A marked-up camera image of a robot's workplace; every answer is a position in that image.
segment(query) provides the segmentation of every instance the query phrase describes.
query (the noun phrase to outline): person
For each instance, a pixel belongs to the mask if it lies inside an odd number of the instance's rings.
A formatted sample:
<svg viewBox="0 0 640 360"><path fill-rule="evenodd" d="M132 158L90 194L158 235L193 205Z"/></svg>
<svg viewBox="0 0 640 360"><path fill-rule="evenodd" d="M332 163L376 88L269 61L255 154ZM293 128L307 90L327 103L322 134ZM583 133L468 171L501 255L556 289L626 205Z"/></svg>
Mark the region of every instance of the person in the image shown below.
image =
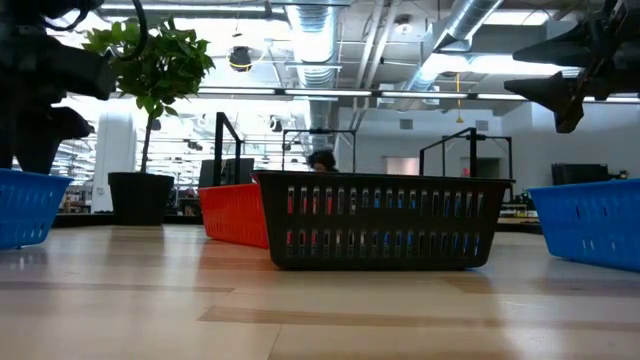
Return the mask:
<svg viewBox="0 0 640 360"><path fill-rule="evenodd" d="M307 163L315 172L338 172L336 159L331 150L318 150L311 154Z"/></svg>

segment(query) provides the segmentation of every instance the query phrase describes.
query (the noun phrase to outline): white pillar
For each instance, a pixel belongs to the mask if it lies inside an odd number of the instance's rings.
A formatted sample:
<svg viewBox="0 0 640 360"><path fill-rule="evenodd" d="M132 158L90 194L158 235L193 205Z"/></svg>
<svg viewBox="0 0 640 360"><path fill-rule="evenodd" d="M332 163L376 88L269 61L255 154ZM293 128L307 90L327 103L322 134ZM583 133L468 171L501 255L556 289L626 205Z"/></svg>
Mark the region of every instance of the white pillar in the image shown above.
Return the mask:
<svg viewBox="0 0 640 360"><path fill-rule="evenodd" d="M91 212L113 211L109 173L135 171L136 144L131 112L108 111L100 116Z"/></svg>

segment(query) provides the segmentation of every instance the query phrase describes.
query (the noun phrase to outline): ceiling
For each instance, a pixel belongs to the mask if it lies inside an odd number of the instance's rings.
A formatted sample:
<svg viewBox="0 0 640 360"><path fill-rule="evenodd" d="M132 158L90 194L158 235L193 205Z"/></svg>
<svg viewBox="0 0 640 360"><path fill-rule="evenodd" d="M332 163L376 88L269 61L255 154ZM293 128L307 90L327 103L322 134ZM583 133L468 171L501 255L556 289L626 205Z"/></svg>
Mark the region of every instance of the ceiling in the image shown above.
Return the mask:
<svg viewBox="0 0 640 360"><path fill-rule="evenodd" d="M279 3L272 0L274 11L281 8L282 2L295 2L294 0L281 0ZM333 65L339 68L338 88L353 88L358 73L359 64L365 48L367 33L375 31L371 29L371 15L374 8L373 1L353 0L343 1L350 6L340 7L338 24L338 59ZM147 0L143 1L147 7L151 6L179 6L182 5L229 5L229 1L220 0ZM485 25L480 28L473 38L471 49L472 56L487 54L502 54L510 57L510 54L518 48L529 43L543 40L547 37L547 29L543 24L559 11L567 10L570 19L575 12L583 11L586 4L594 5L587 1L541 1L541 0L506 0L501 7L493 13ZM128 0L107 0L106 6L130 5ZM243 1L241 4L233 2L233 6L258 6L260 10L264 2ZM374 41L376 46L384 44L381 65L376 69L372 87L399 86L410 79L422 65L421 43L425 36L428 24L445 18L451 8L450 0L428 1L402 1L398 7L398 15L408 15L408 24L411 31L405 33L392 30L388 41L382 43L380 36ZM195 29L200 38L210 41L209 55L214 59L217 69L204 80L203 86L234 86L234 87L270 87L291 88L299 87L297 68L293 54L294 34L290 26L284 21L266 21L264 19L243 19L240 17L230 19L211 19L198 17L197 14L190 18L177 18L176 25L179 28ZM69 14L68 19L73 19L75 14ZM91 14L75 32L53 33L61 42L81 46L85 41L84 31L92 28L107 28L110 22L125 19L122 17L99 17ZM379 30L384 27L384 20L379 24ZM227 56L234 46L249 46L252 49L253 66L249 72L238 73L228 64ZM482 70L478 67L470 67L455 74L441 74L437 77L435 85L441 91L460 92L487 92L504 93L503 82L508 79L531 77L531 74L509 74L495 69ZM119 106L128 106L132 111L137 111L131 99L122 99ZM87 97L72 97L65 100L64 105L69 105L78 110L98 127L98 120L105 103ZM351 101L341 100L342 105L351 106ZM512 102L502 101L465 101L459 104L455 100L441 100L439 104L430 110L439 109L443 113L462 106L464 109L491 110L500 115L510 110ZM309 102L294 101L259 101L259 100L220 100L220 99L192 99L179 102L175 105L180 113L180 118L163 118L162 130L154 132L150 147L149 164L152 171L163 173L192 173L193 176L184 176L183 184L197 182L200 160L211 158L213 129L211 118L215 112L224 111L237 131L247 140L245 148L247 156L254 156L260 166L266 168L279 168L281 152L281 135L273 133L268 126L273 117L285 119L285 128L305 127L305 117L309 114ZM145 116L138 112L138 138L144 139ZM197 142L202 150L191 150L185 140ZM86 141L66 142L62 147L57 161L57 170L61 174L73 172L78 179L90 179L95 162L95 141L92 136ZM287 166L289 168L303 168L304 150L306 140L302 144L294 144L292 151L288 153ZM233 152L233 146L225 148L229 155Z"/></svg>

